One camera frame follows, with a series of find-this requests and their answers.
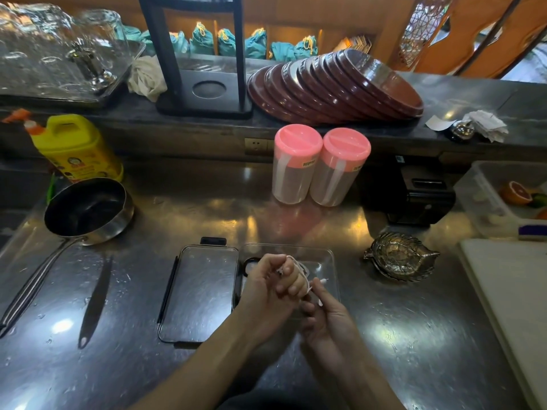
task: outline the stand base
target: stand base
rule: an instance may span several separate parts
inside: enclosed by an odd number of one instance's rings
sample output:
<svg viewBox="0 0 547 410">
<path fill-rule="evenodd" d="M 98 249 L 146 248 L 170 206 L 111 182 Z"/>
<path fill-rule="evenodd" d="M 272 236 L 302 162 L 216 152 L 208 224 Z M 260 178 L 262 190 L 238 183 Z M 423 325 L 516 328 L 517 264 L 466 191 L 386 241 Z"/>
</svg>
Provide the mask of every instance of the stand base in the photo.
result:
<svg viewBox="0 0 547 410">
<path fill-rule="evenodd" d="M 248 119 L 253 104 L 245 90 L 240 105 L 237 74 L 180 69 L 182 103 L 177 103 L 169 91 L 162 93 L 156 102 L 161 114 L 173 116 L 201 116 L 208 118 Z"/>
</svg>

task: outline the saucepan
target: saucepan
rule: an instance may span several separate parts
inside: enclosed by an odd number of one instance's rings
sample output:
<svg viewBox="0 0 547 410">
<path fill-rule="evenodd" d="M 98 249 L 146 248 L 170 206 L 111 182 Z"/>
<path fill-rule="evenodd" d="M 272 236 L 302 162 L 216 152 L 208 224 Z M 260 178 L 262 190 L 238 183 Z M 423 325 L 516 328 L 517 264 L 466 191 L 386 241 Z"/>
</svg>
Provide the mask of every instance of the saucepan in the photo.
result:
<svg viewBox="0 0 547 410">
<path fill-rule="evenodd" d="M 109 178 L 72 184 L 51 199 L 44 223 L 51 233 L 63 239 L 62 243 L 38 266 L 5 311 L 0 322 L 0 337 L 23 314 L 67 248 L 76 243 L 90 246 L 112 239 L 127 227 L 133 213 L 133 199 L 125 187 Z"/>
</svg>

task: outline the black machine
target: black machine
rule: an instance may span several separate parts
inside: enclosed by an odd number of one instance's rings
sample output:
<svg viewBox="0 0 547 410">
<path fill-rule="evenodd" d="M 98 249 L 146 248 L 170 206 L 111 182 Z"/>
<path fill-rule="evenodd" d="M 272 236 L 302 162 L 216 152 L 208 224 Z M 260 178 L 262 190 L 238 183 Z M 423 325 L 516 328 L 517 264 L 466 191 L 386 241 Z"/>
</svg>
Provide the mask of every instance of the black machine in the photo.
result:
<svg viewBox="0 0 547 410">
<path fill-rule="evenodd" d="M 139 0 L 168 90 L 156 103 L 160 113 L 175 116 L 246 119 L 252 114 L 247 96 L 241 0 Z M 182 70 L 163 9 L 232 13 L 237 73 Z"/>
<path fill-rule="evenodd" d="M 365 164 L 357 181 L 361 202 L 392 223 L 431 225 L 454 206 L 456 194 L 436 158 L 392 156 Z"/>
</svg>

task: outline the dish soap bottle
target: dish soap bottle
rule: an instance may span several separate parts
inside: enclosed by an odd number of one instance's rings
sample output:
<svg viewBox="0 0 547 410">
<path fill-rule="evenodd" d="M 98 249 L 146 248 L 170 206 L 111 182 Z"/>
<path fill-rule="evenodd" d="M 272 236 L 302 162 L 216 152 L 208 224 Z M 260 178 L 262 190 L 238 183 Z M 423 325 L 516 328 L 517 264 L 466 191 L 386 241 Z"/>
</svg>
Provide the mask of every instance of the dish soap bottle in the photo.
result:
<svg viewBox="0 0 547 410">
<path fill-rule="evenodd" d="M 55 115 L 43 128 L 31 113 L 15 111 L 4 122 L 23 120 L 36 149 L 73 183 L 96 177 L 121 181 L 124 167 L 108 148 L 99 130 L 81 115 Z"/>
</svg>

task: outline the metal counter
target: metal counter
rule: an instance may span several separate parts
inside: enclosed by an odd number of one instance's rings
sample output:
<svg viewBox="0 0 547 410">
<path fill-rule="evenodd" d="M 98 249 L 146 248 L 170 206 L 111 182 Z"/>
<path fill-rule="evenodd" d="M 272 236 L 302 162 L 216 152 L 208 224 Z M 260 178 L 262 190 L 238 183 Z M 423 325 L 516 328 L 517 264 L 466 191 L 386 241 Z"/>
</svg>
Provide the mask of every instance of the metal counter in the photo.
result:
<svg viewBox="0 0 547 410">
<path fill-rule="evenodd" d="M 449 213 L 430 229 L 406 229 L 441 256 L 430 277 L 401 284 L 360 260 L 386 222 L 382 214 L 363 212 L 356 190 L 338 208 L 309 199 L 283 206 L 271 196 L 268 164 L 163 159 L 125 167 L 124 184 L 137 207 L 128 230 L 102 245 L 69 248 L 0 339 L 2 408 L 124 408 L 165 379 L 193 350 L 161 343 L 156 319 L 174 257 L 202 236 L 225 237 L 236 248 L 262 242 L 331 249 L 341 300 L 408 409 L 527 408 L 457 260 L 457 242 L 474 235 L 465 214 Z M 58 244 L 42 210 L 39 204 L 0 254 L 1 310 Z M 108 256 L 113 268 L 105 306 L 79 349 L 84 313 Z M 263 346 L 231 393 L 255 386 L 339 400 L 332 383 L 316 381 L 316 366 L 305 360 L 295 330 L 289 322 Z"/>
</svg>

